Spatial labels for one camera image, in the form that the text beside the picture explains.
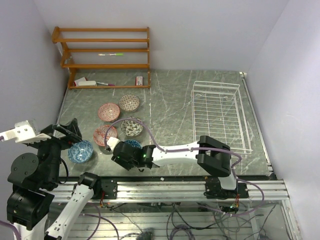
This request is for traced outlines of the blue triangle pattern bowl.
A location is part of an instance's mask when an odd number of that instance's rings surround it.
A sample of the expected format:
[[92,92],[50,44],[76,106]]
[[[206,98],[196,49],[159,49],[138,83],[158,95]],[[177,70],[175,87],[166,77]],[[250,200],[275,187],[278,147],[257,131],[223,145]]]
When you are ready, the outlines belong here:
[[134,139],[127,139],[127,140],[125,140],[124,142],[125,142],[126,144],[132,146],[132,147],[142,149],[141,144],[140,144],[138,141],[134,140]]

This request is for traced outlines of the black leaf pattern bowl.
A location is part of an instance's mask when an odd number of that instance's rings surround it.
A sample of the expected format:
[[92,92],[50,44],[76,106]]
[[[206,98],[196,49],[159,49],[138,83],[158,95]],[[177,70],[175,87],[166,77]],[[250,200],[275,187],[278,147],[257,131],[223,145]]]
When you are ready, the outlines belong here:
[[144,127],[136,121],[124,120],[121,122],[120,129],[127,137],[137,137],[142,133]]

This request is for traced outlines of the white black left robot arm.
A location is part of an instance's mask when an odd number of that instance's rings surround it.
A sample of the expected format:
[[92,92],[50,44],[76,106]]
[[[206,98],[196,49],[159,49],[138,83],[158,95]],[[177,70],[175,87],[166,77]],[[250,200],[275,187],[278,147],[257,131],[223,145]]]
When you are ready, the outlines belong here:
[[42,130],[31,120],[18,122],[14,128],[1,132],[0,140],[14,140],[37,150],[37,153],[19,155],[7,178],[12,184],[6,207],[7,220],[15,239],[66,240],[87,202],[102,193],[101,178],[83,173],[60,215],[49,228],[45,227],[55,198],[51,192],[61,184],[60,165],[65,163],[61,152],[82,141],[78,120],[73,118],[65,125],[50,124]]

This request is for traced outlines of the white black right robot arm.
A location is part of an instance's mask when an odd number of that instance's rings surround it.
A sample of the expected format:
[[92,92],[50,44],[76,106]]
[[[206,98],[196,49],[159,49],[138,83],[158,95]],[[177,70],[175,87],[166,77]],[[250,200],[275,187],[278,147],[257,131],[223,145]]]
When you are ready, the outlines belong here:
[[146,145],[142,148],[132,146],[115,137],[107,140],[107,147],[112,151],[111,160],[126,170],[132,168],[159,168],[174,164],[198,164],[209,175],[217,177],[220,192],[226,198],[238,192],[236,174],[232,170],[232,156],[241,157],[231,152],[228,145],[203,135],[198,141],[175,146]]

